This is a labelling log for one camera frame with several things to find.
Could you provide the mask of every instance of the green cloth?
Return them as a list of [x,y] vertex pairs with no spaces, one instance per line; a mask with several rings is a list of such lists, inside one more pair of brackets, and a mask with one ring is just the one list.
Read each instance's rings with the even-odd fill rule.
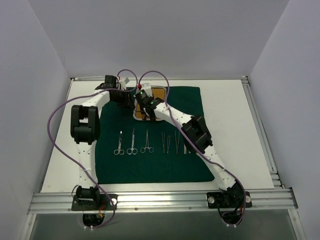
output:
[[[198,87],[170,87],[168,103],[186,114],[204,114]],[[109,102],[102,108],[100,125],[100,138],[95,147],[95,170],[99,184],[208,182],[214,179],[206,164],[197,155],[184,154],[181,134],[178,155],[176,154],[175,131],[178,136],[178,130],[164,120],[138,121],[133,118],[132,109],[120,108],[115,102]],[[134,148],[138,149],[138,153],[128,155],[133,128]],[[145,153],[140,152],[140,148],[146,144],[147,129],[149,146],[154,148],[153,153],[148,150]],[[114,150],[118,148],[120,131],[124,155],[114,155]],[[165,153],[162,132],[165,133]],[[170,135],[168,154],[167,135]]]

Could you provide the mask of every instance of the forceps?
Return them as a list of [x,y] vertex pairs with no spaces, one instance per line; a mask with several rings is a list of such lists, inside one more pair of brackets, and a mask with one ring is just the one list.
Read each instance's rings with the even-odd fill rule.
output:
[[142,147],[140,149],[140,152],[142,154],[144,154],[146,152],[146,149],[149,150],[149,153],[153,153],[154,152],[154,148],[153,147],[149,147],[149,135],[148,135],[148,129],[146,130],[146,136],[145,136],[145,147]]
[[132,131],[132,142],[131,142],[131,148],[128,148],[126,150],[126,153],[131,155],[136,155],[138,153],[138,149],[134,148],[134,145],[135,145],[135,129],[133,129]]
[[125,150],[121,149],[121,141],[122,141],[122,131],[120,131],[120,135],[119,135],[118,149],[115,149],[113,151],[114,155],[123,155],[123,154],[125,154]]

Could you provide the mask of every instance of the white robotic arm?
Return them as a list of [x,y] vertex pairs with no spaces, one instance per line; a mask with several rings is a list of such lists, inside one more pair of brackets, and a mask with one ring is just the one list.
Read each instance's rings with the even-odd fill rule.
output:
[[[125,90],[126,84],[128,82],[129,80],[127,78],[120,80],[118,82],[118,87],[119,87],[118,89]],[[110,93],[109,91],[103,91],[103,92],[101,91],[102,91],[101,88],[96,89],[95,93],[98,93],[96,96],[88,99],[82,105],[74,105],[72,107],[72,109],[74,110],[71,110],[71,136],[74,137],[76,141],[76,147],[79,154],[79,162],[85,167],[86,171],[92,176],[92,178],[96,182],[98,182],[98,179],[96,176],[96,167],[95,167],[96,166],[95,147],[96,147],[97,139],[99,138],[99,134],[100,134],[99,116],[101,114],[101,110],[103,106],[107,104],[110,100],[112,100],[112,97],[111,97],[112,93]],[[166,106],[166,104],[163,101],[157,102],[157,100],[153,98],[151,86],[149,83],[145,83],[141,86],[140,91],[135,95],[135,98],[140,104],[141,109],[143,109],[143,111],[150,116],[151,120],[158,118],[158,119],[165,120],[166,122],[176,126],[171,119],[171,116],[169,113],[169,108],[170,108],[172,116],[174,117],[174,120],[176,124],[178,124],[180,129],[184,129],[184,125],[187,125],[188,123],[193,121],[193,118],[194,118],[193,116],[185,114],[173,108],[172,106],[169,106],[169,105]],[[90,120],[90,116],[89,116],[90,110],[94,112],[94,113],[91,113],[91,118],[94,119],[94,121],[98,121],[98,122],[92,122]],[[74,122],[73,118],[78,120],[76,126],[75,124],[73,124]],[[81,137],[75,134],[75,127],[78,128],[78,130],[80,130],[82,135],[84,134],[86,136],[86,133],[89,134],[87,131],[91,131],[90,134],[93,134],[95,136],[92,139],[83,140],[81,139]],[[215,147],[212,144],[211,139],[209,140],[209,144],[206,144],[204,149],[201,152],[209,161],[215,162],[224,168],[225,165],[220,159],[217,151],[215,150]],[[224,171],[224,169],[220,168],[217,165],[207,162],[206,160],[203,159],[203,157],[200,154],[197,153],[197,155],[206,163],[207,167],[215,177],[214,183],[220,189],[226,191],[228,188],[231,188],[235,184],[235,179],[226,171]],[[82,170],[81,168],[80,168],[78,185],[85,189],[88,189],[90,187],[95,187],[95,184],[88,178],[85,171]]]
[[[127,83],[129,82],[129,79],[121,79],[117,82],[117,89],[126,90],[127,89]],[[103,88],[96,89],[94,93],[97,95],[91,97],[81,105],[74,105],[71,109],[71,136],[75,139],[76,142],[76,148],[78,151],[78,159],[79,163],[84,166],[86,171],[89,173],[89,175],[98,182],[98,178],[96,175],[96,158],[95,158],[95,149],[96,149],[96,143],[97,139],[99,138],[100,134],[100,125],[98,122],[95,122],[95,125],[93,126],[93,122],[89,122],[90,119],[93,121],[98,120],[101,115],[101,110],[104,107],[105,104],[110,102],[110,92],[109,91],[103,91]],[[82,134],[89,134],[88,131],[91,131],[94,127],[96,128],[96,134],[97,136],[94,137],[94,139],[86,140],[81,139],[81,136],[77,136],[75,134],[75,131],[80,130],[81,132],[82,127]],[[84,189],[89,189],[90,187],[95,187],[96,185],[88,178],[85,171],[80,167],[79,168],[79,183],[78,185],[81,186]]]
[[[185,114],[185,113],[173,108],[170,105],[166,106],[166,104],[164,102],[158,104],[156,106],[156,108],[154,109],[155,117],[158,119],[163,119],[166,122],[172,124],[173,126],[176,126],[170,117],[170,113],[169,113],[168,108],[170,108],[172,116],[174,117],[175,122],[178,123],[180,128],[183,127],[183,124],[186,124],[192,120],[191,115]],[[214,183],[220,189],[227,190],[227,188],[230,188],[235,184],[235,179],[231,175],[229,175],[227,172],[225,172],[219,166],[213,165],[213,164],[207,162],[206,160],[204,160],[199,153],[197,153],[197,155],[205,162],[206,166],[208,167],[208,169],[211,171],[211,173],[215,177]],[[225,165],[221,161],[214,145],[211,145],[211,146],[209,145],[205,149],[204,156],[209,161],[215,162],[215,163],[221,165],[222,167],[225,167]]]

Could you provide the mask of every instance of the white wall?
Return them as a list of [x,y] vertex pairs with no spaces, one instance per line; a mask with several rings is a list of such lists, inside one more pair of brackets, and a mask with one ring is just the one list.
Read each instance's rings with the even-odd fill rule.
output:
[[320,236],[320,1],[290,0],[249,79],[307,239]]
[[0,1],[0,36],[0,232],[15,240],[52,151],[47,119],[70,79],[27,0]]
[[71,77],[241,77],[288,0],[29,0]]

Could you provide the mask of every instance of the white table surface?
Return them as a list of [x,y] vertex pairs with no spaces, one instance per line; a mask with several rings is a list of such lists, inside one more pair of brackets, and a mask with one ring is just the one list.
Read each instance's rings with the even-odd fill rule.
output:
[[[68,99],[89,95],[101,81],[73,81]],[[155,86],[166,86],[164,80],[150,80]],[[135,85],[130,81],[129,87]],[[240,80],[171,80],[170,86],[199,87],[205,122],[212,135],[213,144],[225,166],[235,174],[247,189],[273,189],[274,185],[258,137],[247,98]],[[74,139],[70,135],[72,105],[63,113],[56,143],[66,153],[78,159]],[[53,149],[42,186],[42,193],[71,192],[78,184],[79,167]],[[217,190],[213,182],[180,183],[128,183],[102,184],[107,192],[155,192]]]

